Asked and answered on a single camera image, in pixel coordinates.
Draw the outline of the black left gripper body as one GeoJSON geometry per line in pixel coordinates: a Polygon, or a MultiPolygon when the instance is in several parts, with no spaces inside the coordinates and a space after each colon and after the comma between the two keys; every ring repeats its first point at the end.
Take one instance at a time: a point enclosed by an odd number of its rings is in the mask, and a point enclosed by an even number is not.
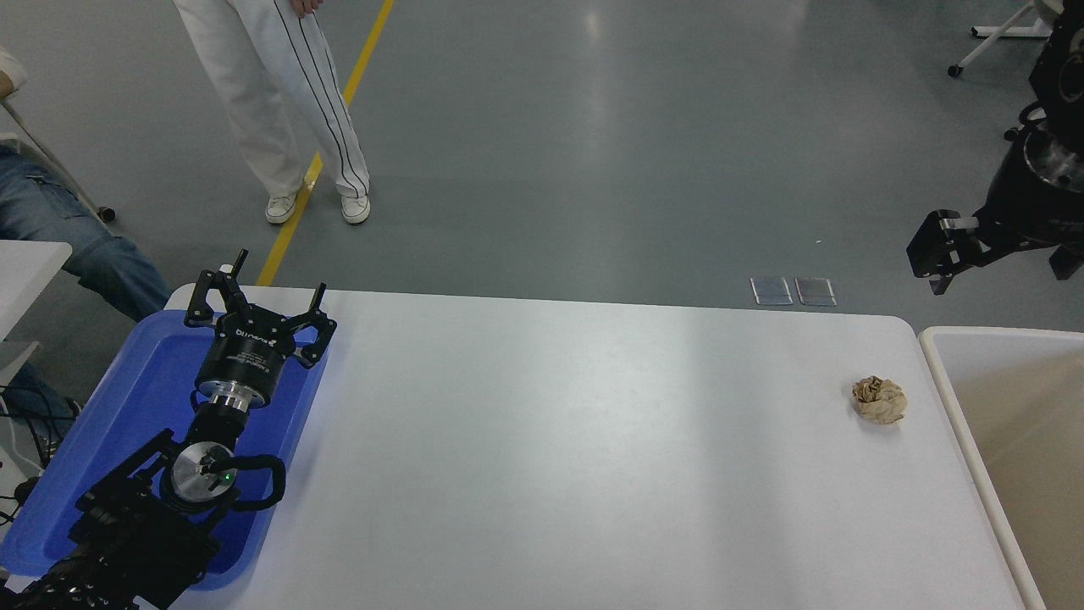
{"type": "Polygon", "coordinates": [[[295,347],[286,317],[279,313],[225,313],[214,320],[212,347],[195,389],[208,398],[244,395],[248,407],[264,407],[295,347]]]}

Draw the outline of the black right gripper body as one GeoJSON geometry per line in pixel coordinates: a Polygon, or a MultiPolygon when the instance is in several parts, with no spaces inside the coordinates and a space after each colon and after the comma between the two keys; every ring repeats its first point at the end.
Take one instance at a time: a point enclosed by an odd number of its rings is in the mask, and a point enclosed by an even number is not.
{"type": "Polygon", "coordinates": [[[988,189],[982,220],[1027,241],[1070,244],[1083,238],[1081,156],[1023,146],[1006,154],[988,189]]]}

